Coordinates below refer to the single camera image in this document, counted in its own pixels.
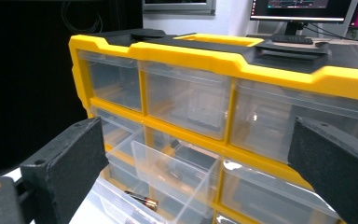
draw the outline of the storage organizer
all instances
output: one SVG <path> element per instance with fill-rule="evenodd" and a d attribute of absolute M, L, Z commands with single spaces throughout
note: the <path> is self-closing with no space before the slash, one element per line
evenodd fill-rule
<path fill-rule="evenodd" d="M 142 32 L 70 41 L 77 94 L 103 118 L 110 165 L 91 192 L 106 214 L 117 223 L 344 223 L 286 157 L 297 116 L 358 138 L 358 49 Z"/>

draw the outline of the black foam block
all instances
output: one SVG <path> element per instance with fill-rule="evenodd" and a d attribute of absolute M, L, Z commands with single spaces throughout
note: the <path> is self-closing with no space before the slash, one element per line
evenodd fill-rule
<path fill-rule="evenodd" d="M 358 139 L 326 123 L 297 118 L 289 166 L 349 224 L 358 223 Z"/>

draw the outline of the cable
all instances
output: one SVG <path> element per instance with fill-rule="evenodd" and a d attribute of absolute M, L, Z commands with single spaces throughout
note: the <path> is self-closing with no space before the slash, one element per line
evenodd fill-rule
<path fill-rule="evenodd" d="M 312 23 L 310 23 L 310 24 L 311 24 L 312 26 L 318 28 L 318 29 L 321 29 L 321 30 L 324 31 L 325 33 L 320 33 L 320 32 L 318 32 L 318 31 L 315 31 L 315 30 L 310 29 L 309 27 L 304 27 L 304 28 L 306 28 L 307 30 L 310 30 L 310 31 L 312 31 L 312 32 L 315 32 L 315 33 L 317 33 L 317 34 L 329 35 L 329 36 L 336 37 L 336 38 L 340 38 L 340 39 L 346 39 L 346 40 L 351 40 L 351 41 L 357 41 L 357 42 L 358 42 L 358 40 L 351 39 L 351 38 L 347 38 L 347 37 L 342 36 L 342 35 L 336 35 L 336 34 L 334 34 L 334 33 L 331 33 L 331 32 L 329 32 L 329 31 L 326 31 L 325 29 L 323 29 L 323 28 L 321 28 L 321 27 L 319 27 L 319 26 L 317 26 L 317 25 L 315 25 L 315 24 L 312 24 Z"/>
<path fill-rule="evenodd" d="M 90 34 L 90 33 L 94 33 L 97 30 L 98 26 L 100 26 L 99 33 L 103 30 L 103 20 L 98 12 L 97 12 L 97 18 L 95 19 L 94 23 L 90 28 L 78 29 L 75 26 L 73 26 L 67 18 L 68 8 L 70 5 L 71 2 L 63 2 L 61 4 L 61 18 L 66 28 L 69 29 L 69 31 L 71 31 L 74 34 Z"/>

